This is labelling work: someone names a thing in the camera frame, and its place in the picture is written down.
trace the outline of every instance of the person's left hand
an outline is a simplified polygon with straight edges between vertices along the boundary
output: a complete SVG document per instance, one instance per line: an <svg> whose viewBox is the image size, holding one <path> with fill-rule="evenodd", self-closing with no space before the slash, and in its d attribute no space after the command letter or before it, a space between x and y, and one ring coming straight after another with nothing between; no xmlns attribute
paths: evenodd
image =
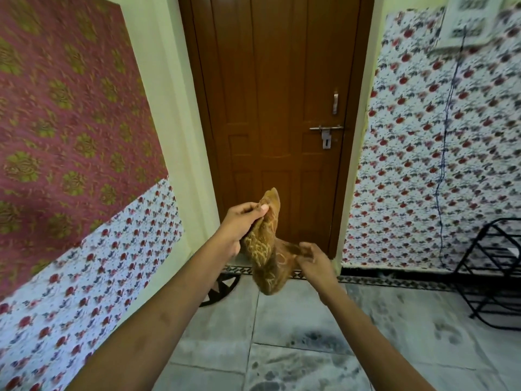
<svg viewBox="0 0 521 391"><path fill-rule="evenodd" d="M264 216L269 209L267 204L257 207L258 203L243 203L231 207L226 217L215 232L214 237L230 249L230 256L236 256L241 249L239 240L244 237L256 219Z"/></svg>

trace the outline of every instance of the door frame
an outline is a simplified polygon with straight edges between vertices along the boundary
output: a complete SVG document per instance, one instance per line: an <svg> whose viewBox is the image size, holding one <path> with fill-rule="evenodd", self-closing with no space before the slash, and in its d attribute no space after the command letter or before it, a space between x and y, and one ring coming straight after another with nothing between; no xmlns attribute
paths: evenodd
<svg viewBox="0 0 521 391"><path fill-rule="evenodd" d="M330 257L335 257L336 249L340 238L342 210L344 207L344 197L348 183L351 150L353 147L353 138L355 133L356 117L347 118L347 115L356 116L358 112L358 103L360 101L362 77L364 74L364 66L367 55L369 30L371 28L371 19L373 17L373 7L374 0L360 0L360 9L358 10L358 25L356 28L355 35L355 48L353 52L354 57L351 66L351 74L348 89L348 103L346 106L346 117L344 120L342 150L340 154L338 177L336 180L335 202L333 205L331 231L329 233L329 247L327 254ZM192 1L179 0L179 9L181 12L183 30L185 32L186 47L188 49L188 58L190 60L190 67L192 69L192 76L195 86L195 96L197 98L199 115L201 117L201 125L203 127L203 136L206 145L206 152L208 155L208 163L210 166L210 173L212 174L212 184L214 186L217 210L219 212L219 218L222 221L228 209L224 208L223 201L221 198L219 169L217 166L217 153L215 148L215 140L212 133L212 124L210 122L208 102L206 100L206 90L204 87L203 70L201 67L201 59L199 57L197 37L195 34Z"/></svg>

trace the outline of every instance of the wire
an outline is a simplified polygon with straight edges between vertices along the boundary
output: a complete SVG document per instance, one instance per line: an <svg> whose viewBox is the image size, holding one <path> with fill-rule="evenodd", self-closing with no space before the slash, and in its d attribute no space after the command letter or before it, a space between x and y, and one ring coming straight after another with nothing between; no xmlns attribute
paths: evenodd
<svg viewBox="0 0 521 391"><path fill-rule="evenodd" d="M451 88L449 89L449 95L447 96L447 102L445 104L445 121L443 122L443 151L441 153L441 163L440 163L440 177L438 179L438 184L436 185L436 192L434 196L436 197L436 210L438 210L438 217L440 218L440 252L438 254L438 258L441 262L441 267L446 269L446 264L443 262L443 218L441 216L441 208L440 208L440 186L445 180L445 152L447 151L447 131L449 129L449 112L451 111L452 104L452 95L454 94L454 89L456 87L456 75L458 74L459 67L461 66L461 62L463 61L463 47L465 45L465 37L467 34L467 26L463 27L463 39L461 41L461 46L458 52L458 60L456 61L456 68L454 69L454 75L452 76Z"/></svg>

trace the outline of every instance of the wallpaper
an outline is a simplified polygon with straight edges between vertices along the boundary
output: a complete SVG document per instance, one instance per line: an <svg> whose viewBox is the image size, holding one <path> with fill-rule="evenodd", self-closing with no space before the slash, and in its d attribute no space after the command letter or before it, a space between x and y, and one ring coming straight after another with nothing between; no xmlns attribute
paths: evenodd
<svg viewBox="0 0 521 391"><path fill-rule="evenodd" d="M182 234L167 180L0 303L0 389L63 390Z"/></svg>
<svg viewBox="0 0 521 391"><path fill-rule="evenodd" d="M0 301L167 171L120 7L0 0Z"/></svg>
<svg viewBox="0 0 521 391"><path fill-rule="evenodd" d="M511 9L498 17L490 44L465 48L455 77L439 190L440 256L435 192L458 54L432 50L442 16L410 10L387 17L343 266L447 271L481 226L521 215L521 11Z"/></svg>

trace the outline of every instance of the person's left arm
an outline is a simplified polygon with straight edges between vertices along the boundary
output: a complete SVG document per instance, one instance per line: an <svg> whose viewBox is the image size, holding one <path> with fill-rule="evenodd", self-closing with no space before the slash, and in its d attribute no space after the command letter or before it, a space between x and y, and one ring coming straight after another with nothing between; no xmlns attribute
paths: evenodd
<svg viewBox="0 0 521 391"><path fill-rule="evenodd" d="M92 355L67 391L151 390L188 322L251 224L268 210L232 207L215 234Z"/></svg>

